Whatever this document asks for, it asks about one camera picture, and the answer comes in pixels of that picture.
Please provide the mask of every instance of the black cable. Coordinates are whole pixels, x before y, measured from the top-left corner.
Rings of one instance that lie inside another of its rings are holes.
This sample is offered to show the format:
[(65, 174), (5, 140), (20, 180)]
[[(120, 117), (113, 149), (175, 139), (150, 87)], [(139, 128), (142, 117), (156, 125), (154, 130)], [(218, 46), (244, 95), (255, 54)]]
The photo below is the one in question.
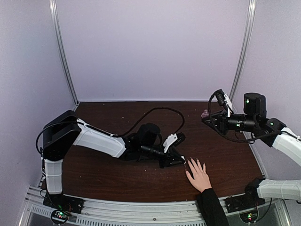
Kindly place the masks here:
[(46, 199), (46, 196), (43, 196), (41, 192), (42, 192), (42, 191), (45, 191), (45, 190), (46, 190), (45, 188), (42, 189), (42, 190), (40, 190), (40, 196), (42, 196), (44, 199)]
[[(236, 139), (239, 139), (239, 137), (237, 136), (237, 131), (236, 130), (234, 131), (234, 135), (235, 135)], [(250, 145), (252, 145), (252, 144), (255, 143), (255, 141), (253, 141), (253, 142), (247, 142), (247, 143), (250, 144)]]
[(229, 140), (229, 141), (232, 141), (232, 142), (236, 142), (236, 143), (248, 143), (250, 141), (255, 141), (255, 140), (258, 140), (258, 139), (261, 139), (261, 138), (265, 138), (265, 137), (270, 137), (270, 136), (274, 136), (274, 135), (279, 135), (281, 134), (282, 132), (281, 131), (275, 131), (275, 132), (271, 132), (271, 133), (268, 133), (268, 134), (264, 134), (264, 135), (261, 135), (261, 136), (258, 136), (258, 137), (255, 137), (255, 138), (250, 138), (250, 139), (244, 139), (244, 140), (240, 140), (240, 139), (232, 139), (228, 136), (225, 136), (223, 135), (216, 127), (215, 127), (215, 123), (213, 121), (213, 118), (212, 118), (212, 115), (211, 115), (211, 102), (212, 102), (212, 99), (214, 98), (216, 92), (214, 92), (210, 99), (209, 99), (209, 102), (208, 102), (208, 115), (209, 115), (209, 119), (210, 119), (210, 122), (212, 123), (213, 125), (213, 128), (214, 130), (223, 138), (225, 138), (226, 140)]
[(170, 108), (170, 107), (154, 107), (152, 109), (150, 109), (147, 113), (144, 114), (144, 116), (142, 116), (127, 132), (125, 132), (124, 134), (121, 134), (121, 135), (113, 135), (112, 137), (124, 137), (126, 136), (128, 133), (130, 133), (148, 114), (150, 114), (151, 112), (155, 111), (155, 110), (169, 110), (169, 111), (172, 111), (172, 112), (175, 112), (175, 113), (178, 113), (181, 118), (182, 118), (182, 123), (181, 125), (179, 126), (179, 128), (174, 132), (174, 133), (177, 133), (182, 127), (183, 125), (185, 124), (185, 118), (184, 118), (184, 115), (178, 111), (178, 110), (175, 110), (173, 108)]
[(291, 134), (291, 133), (289, 133), (287, 131), (282, 131), (282, 133), (286, 133), (287, 135), (290, 135), (291, 137), (295, 138), (296, 140), (301, 141), (300, 138), (297, 138), (295, 135), (293, 135), (293, 134)]
[(272, 198), (271, 198), (271, 201), (269, 202), (269, 207), (268, 207), (267, 211), (265, 211), (265, 213), (263, 214), (263, 216), (262, 216), (259, 220), (256, 220), (256, 223), (257, 223), (258, 221), (262, 220), (262, 219), (267, 215), (267, 213), (268, 213), (268, 211), (269, 211), (271, 205), (272, 205)]
[(45, 127), (44, 129), (42, 129), (42, 131), (38, 134), (37, 139), (36, 139), (36, 149), (37, 149), (37, 151), (38, 151), (38, 153), (40, 155), (42, 155), (42, 151), (40, 151), (39, 147), (38, 147), (38, 142), (39, 142), (40, 136), (43, 134), (43, 132), (45, 130), (47, 130), (47, 129), (51, 128), (51, 127), (57, 126), (57, 125), (62, 125), (62, 124), (81, 124), (81, 125), (84, 125), (84, 123), (79, 122), (79, 121), (62, 121), (62, 122), (51, 124), (51, 125)]

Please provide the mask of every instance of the brown wooden surface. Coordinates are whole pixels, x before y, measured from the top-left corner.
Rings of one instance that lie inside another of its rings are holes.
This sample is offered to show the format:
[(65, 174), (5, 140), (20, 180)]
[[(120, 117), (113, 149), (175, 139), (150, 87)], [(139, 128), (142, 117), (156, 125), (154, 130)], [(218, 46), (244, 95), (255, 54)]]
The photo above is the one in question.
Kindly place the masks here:
[[(199, 158), (206, 163), (219, 197), (241, 194), (251, 180), (261, 176), (248, 144), (227, 141), (201, 123), (207, 102), (81, 103), (76, 113), (93, 126), (121, 134), (156, 106), (172, 107), (184, 114), (186, 123), (181, 131), (186, 140), (177, 150), (186, 158)], [(159, 110), (142, 121), (147, 122), (157, 124), (165, 139), (180, 125), (181, 118)], [(64, 159), (63, 188), (69, 195), (124, 202), (194, 200), (198, 193), (189, 184), (183, 165), (160, 169), (157, 161), (121, 161), (79, 146), (73, 146)]]

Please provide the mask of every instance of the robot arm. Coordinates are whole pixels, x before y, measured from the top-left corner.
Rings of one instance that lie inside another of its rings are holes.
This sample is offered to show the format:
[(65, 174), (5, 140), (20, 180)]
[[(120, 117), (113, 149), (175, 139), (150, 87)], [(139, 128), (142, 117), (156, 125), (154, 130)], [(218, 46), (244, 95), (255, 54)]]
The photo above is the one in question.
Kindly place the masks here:
[[(211, 114), (210, 104), (216, 96), (224, 110)], [(301, 139), (278, 119), (266, 118), (266, 99), (258, 93), (244, 95), (245, 114), (234, 114), (227, 94), (220, 89), (210, 98), (208, 111), (202, 114), (202, 122), (214, 129), (222, 137), (233, 142), (250, 142), (260, 139), (266, 145), (283, 152), (301, 166)], [(229, 130), (251, 132), (254, 138), (237, 140), (227, 137)], [(301, 180), (275, 181), (269, 179), (255, 179), (245, 188), (246, 195), (242, 198), (245, 206), (252, 206), (256, 202), (264, 202), (263, 198), (282, 198), (301, 201)], [(228, 199), (228, 211), (237, 211), (235, 201)]]
[(175, 149), (175, 146), (184, 141), (184, 134), (172, 134), (163, 145), (155, 145), (158, 136), (159, 127), (147, 123), (142, 125), (137, 133), (120, 137), (85, 123), (78, 119), (73, 111), (66, 111), (43, 129), (41, 154), (48, 193), (63, 193), (63, 159), (72, 145), (88, 147), (125, 161), (138, 160), (144, 156), (158, 160), (161, 168), (184, 164), (184, 156)]

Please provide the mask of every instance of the purple-white wall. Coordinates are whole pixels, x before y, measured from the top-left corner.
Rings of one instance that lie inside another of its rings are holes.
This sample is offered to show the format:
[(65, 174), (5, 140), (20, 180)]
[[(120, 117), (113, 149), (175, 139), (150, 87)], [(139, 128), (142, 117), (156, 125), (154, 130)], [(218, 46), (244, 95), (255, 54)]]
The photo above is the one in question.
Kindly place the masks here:
[(207, 100), (229, 92), (247, 0), (59, 0), (81, 101)]
[[(257, 1), (246, 63), (234, 106), (243, 112), (243, 94), (266, 96), (268, 117), (278, 118), (301, 134), (301, 1)], [(301, 167), (283, 153), (254, 144), (270, 179), (301, 179)], [(293, 225), (301, 225), (301, 205), (289, 207)]]
[(0, 31), (0, 225), (13, 226), (41, 177), (35, 138), (74, 104), (48, 1), (1, 0)]

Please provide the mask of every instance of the white plastic part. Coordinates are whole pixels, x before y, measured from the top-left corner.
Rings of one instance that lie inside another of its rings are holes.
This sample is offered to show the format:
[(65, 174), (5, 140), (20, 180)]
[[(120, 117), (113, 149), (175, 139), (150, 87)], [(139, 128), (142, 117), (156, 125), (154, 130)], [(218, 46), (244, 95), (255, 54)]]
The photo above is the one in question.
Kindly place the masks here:
[(259, 198), (301, 201), (301, 180), (264, 180), (257, 188)]
[(164, 153), (166, 153), (170, 147), (176, 140), (178, 139), (178, 136), (174, 133), (169, 135), (166, 140), (163, 143), (164, 146)]
[[(287, 131), (288, 133), (298, 137), (288, 127), (283, 128), (282, 131)], [(276, 137), (273, 147), (286, 154), (299, 166), (301, 166), (301, 141), (286, 133), (283, 133)]]
[(233, 110), (233, 104), (232, 104), (228, 94), (226, 94), (226, 93), (224, 94), (224, 100), (225, 100), (225, 103), (228, 107), (228, 115), (227, 116), (230, 117), (231, 116), (231, 111)]
[(60, 194), (62, 186), (62, 164), (63, 160), (50, 161), (45, 159), (46, 184), (49, 194)]
[(119, 158), (126, 150), (125, 143), (121, 137), (112, 137), (94, 129), (88, 128), (84, 121), (79, 120), (85, 125), (78, 124), (81, 133), (78, 135), (73, 145), (88, 147), (100, 152), (107, 153), (112, 157)]

